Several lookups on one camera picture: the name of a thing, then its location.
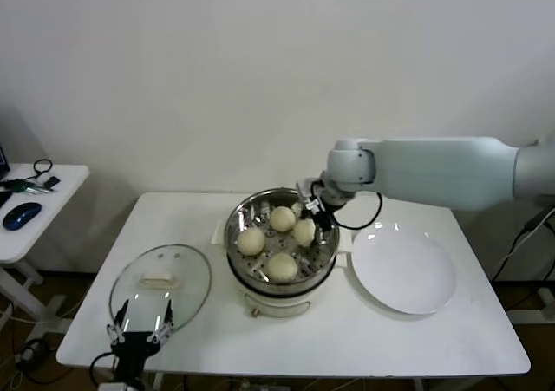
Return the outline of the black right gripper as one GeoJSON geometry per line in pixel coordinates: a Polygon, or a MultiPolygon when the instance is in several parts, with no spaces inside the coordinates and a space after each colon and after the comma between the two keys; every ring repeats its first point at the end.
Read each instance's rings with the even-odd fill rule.
{"type": "Polygon", "coordinates": [[[312,220],[316,228],[316,242],[328,244],[331,228],[337,225],[334,212],[341,208],[341,198],[333,194],[310,195],[306,204],[300,206],[300,219],[312,220]]]}

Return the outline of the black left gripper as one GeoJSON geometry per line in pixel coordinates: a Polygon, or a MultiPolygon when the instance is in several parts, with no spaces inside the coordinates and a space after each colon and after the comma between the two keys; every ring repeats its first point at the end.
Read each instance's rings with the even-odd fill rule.
{"type": "Polygon", "coordinates": [[[112,352],[119,358],[148,359],[159,352],[159,343],[165,343],[174,332],[172,300],[168,300],[164,316],[158,317],[153,332],[123,331],[127,313],[127,299],[107,326],[112,352]]]}

